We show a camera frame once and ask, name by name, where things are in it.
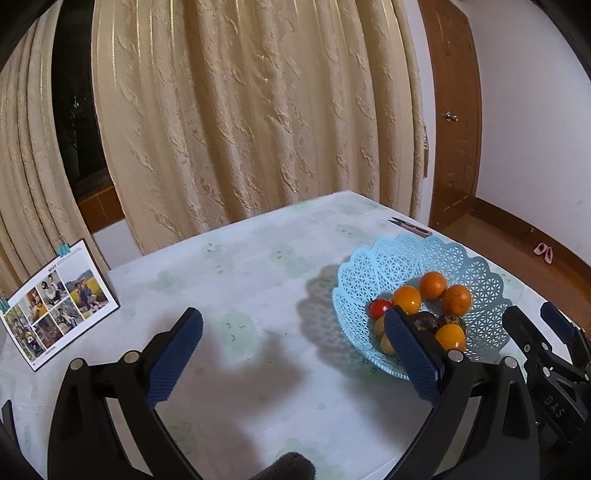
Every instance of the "door handle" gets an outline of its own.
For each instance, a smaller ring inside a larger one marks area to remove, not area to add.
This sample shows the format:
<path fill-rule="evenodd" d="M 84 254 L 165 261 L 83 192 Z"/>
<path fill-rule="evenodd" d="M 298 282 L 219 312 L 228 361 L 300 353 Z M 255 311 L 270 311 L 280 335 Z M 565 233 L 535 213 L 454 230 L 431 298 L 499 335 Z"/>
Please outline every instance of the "door handle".
<path fill-rule="evenodd" d="M 457 115 L 454 115 L 451 112 L 445 112 L 445 120 L 448 122 L 457 122 Z"/>

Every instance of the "wooden door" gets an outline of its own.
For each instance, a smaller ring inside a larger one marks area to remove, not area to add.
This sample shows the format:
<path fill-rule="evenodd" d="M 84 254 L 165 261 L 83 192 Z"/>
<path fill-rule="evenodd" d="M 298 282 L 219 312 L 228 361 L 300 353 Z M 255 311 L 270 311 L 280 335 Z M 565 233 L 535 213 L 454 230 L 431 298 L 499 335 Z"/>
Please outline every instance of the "wooden door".
<path fill-rule="evenodd" d="M 435 83 L 435 178 L 429 225 L 441 230 L 468 213 L 476 196 L 482 135 L 480 74 L 464 13 L 449 0 L 419 0 L 419 5 Z"/>

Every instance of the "wooden floor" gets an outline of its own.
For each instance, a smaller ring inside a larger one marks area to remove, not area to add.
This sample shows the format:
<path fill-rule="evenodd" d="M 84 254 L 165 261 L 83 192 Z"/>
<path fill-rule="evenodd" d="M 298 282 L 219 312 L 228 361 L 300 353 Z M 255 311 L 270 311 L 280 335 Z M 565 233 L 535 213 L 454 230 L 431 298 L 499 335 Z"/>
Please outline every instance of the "wooden floor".
<path fill-rule="evenodd" d="M 572 321 L 591 332 L 591 285 L 554 256 L 551 265 L 498 228 L 466 215 L 442 233 L 478 252 L 551 301 Z"/>

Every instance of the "orange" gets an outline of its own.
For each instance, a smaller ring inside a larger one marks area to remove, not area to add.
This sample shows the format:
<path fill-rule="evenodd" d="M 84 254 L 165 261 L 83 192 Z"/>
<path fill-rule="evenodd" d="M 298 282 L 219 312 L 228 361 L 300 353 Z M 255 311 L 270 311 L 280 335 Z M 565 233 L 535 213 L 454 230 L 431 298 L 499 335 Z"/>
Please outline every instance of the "orange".
<path fill-rule="evenodd" d="M 398 305 L 407 315 L 417 313 L 421 309 L 421 294 L 410 285 L 399 287 L 392 295 L 392 306 Z"/>
<path fill-rule="evenodd" d="M 447 280 L 439 272 L 427 272 L 421 277 L 421 295 L 429 301 L 437 300 L 447 288 Z"/>
<path fill-rule="evenodd" d="M 466 336 L 462 327 L 455 323 L 448 323 L 442 326 L 436 333 L 435 338 L 445 350 L 459 350 L 466 348 Z"/>
<path fill-rule="evenodd" d="M 462 316 L 472 305 L 472 294 L 464 285 L 452 285 L 443 294 L 443 311 L 446 314 Z"/>

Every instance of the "yellow fruit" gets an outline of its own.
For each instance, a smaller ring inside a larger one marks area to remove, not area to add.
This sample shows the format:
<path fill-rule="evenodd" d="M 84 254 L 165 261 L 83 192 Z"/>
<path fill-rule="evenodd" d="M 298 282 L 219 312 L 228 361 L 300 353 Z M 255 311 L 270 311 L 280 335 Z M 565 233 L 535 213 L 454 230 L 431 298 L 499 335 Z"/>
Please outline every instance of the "yellow fruit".
<path fill-rule="evenodd" d="M 377 339 L 382 338 L 382 335 L 384 334 L 384 315 L 375 321 L 372 331 Z"/>
<path fill-rule="evenodd" d="M 447 288 L 447 280 L 439 272 L 427 272 L 421 277 L 419 289 L 424 299 L 437 300 Z"/>
<path fill-rule="evenodd" d="M 392 295 L 392 306 L 400 306 L 407 315 L 417 313 L 421 309 L 422 302 L 421 294 L 410 285 L 399 287 Z"/>
<path fill-rule="evenodd" d="M 452 285 L 443 294 L 443 311 L 449 315 L 462 316 L 472 306 L 472 294 L 464 285 Z"/>
<path fill-rule="evenodd" d="M 382 352 L 384 352 L 384 354 L 389 356 L 395 355 L 394 347 L 390 343 L 390 340 L 388 340 L 388 337 L 386 337 L 385 335 L 383 335 L 382 339 L 379 341 L 379 347 L 382 349 Z"/>
<path fill-rule="evenodd" d="M 462 327 L 455 323 L 443 325 L 436 333 L 435 338 L 445 350 L 459 350 L 466 348 L 466 336 Z"/>

